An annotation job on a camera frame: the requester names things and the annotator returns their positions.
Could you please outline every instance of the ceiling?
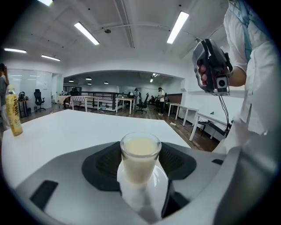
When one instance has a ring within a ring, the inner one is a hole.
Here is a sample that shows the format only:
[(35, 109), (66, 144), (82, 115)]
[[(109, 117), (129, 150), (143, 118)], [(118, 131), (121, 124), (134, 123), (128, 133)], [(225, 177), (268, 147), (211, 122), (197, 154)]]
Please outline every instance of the ceiling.
[[(38, 57), (55, 56), (60, 63), (121, 49), (187, 60), (196, 37), (209, 38), (216, 30), (213, 39), (225, 37), (221, 26), (227, 7), (226, 0), (54, 0), (49, 7), (34, 1), (2, 47), (25, 49)], [(174, 43), (167, 44), (180, 11), (190, 16)], [(76, 29), (77, 22), (100, 44), (93, 45)]]
[(173, 79), (179, 79), (166, 74), (161, 74), (158, 77), (154, 77), (153, 83), (150, 83), (151, 76), (152, 73), (137, 71), (100, 71), (65, 77), (64, 83), (69, 85), (88, 85), (88, 82), (91, 82), (93, 85), (102, 85), (107, 81), (110, 85), (135, 86), (138, 84), (141, 87), (145, 84), (160, 85), (166, 82), (171, 82)]

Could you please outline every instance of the fluorescent light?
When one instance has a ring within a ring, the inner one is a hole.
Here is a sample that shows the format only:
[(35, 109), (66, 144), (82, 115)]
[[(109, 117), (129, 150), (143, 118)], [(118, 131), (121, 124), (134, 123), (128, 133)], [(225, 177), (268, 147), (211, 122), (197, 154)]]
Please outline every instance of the fluorescent light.
[(14, 49), (14, 48), (4, 48), (5, 51), (13, 51), (13, 52), (20, 52), (26, 53), (26, 50)]
[(87, 38), (89, 38), (90, 41), (94, 43), (94, 45), (100, 44), (100, 43), (97, 41), (97, 39), (95, 39), (94, 36), (91, 35), (90, 32), (89, 32), (80, 22), (76, 23), (74, 26), (75, 26), (79, 31), (81, 31), (82, 34), (84, 34)]
[(177, 37), (178, 33), (180, 32), (180, 29), (183, 27), (185, 21), (189, 17), (189, 14), (185, 12), (180, 12), (179, 17), (177, 18), (177, 21), (172, 29), (172, 32), (167, 40), (167, 43), (172, 44)]
[(47, 6), (50, 6), (51, 3), (53, 2), (53, 0), (38, 0), (38, 1), (44, 3)]
[(60, 61), (60, 59), (58, 58), (53, 58), (53, 57), (50, 57), (50, 56), (46, 56), (46, 55), (41, 55), (43, 58), (49, 58), (49, 59), (53, 59), (53, 60), (56, 60), (56, 61)]

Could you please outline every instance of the bottle cap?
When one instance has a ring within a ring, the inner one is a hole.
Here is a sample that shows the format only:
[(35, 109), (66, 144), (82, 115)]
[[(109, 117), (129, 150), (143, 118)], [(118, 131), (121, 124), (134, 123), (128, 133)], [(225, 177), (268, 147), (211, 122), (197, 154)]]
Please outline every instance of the bottle cap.
[(13, 84), (9, 84), (8, 87), (7, 87), (7, 89), (8, 89), (9, 91), (14, 90), (14, 85), (13, 85)]

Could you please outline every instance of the handheld camera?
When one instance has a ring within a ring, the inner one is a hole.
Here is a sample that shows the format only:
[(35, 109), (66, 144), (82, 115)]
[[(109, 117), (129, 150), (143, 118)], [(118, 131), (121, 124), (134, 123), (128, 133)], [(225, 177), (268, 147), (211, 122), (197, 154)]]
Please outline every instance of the handheld camera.
[[(224, 53), (213, 40), (205, 39), (198, 43), (193, 51), (192, 61), (198, 85), (206, 93), (215, 96), (230, 95), (228, 77), (233, 67), (228, 53)], [(199, 66), (206, 67), (207, 84), (200, 81)]]

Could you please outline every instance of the milk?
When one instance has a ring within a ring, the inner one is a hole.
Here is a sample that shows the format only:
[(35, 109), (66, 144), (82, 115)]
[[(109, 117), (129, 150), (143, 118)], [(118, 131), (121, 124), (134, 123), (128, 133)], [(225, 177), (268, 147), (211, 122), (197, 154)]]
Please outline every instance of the milk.
[(158, 157), (151, 156), (157, 152), (157, 144), (147, 137), (134, 137), (124, 143), (124, 149), (122, 159), (128, 179), (135, 184), (148, 182)]

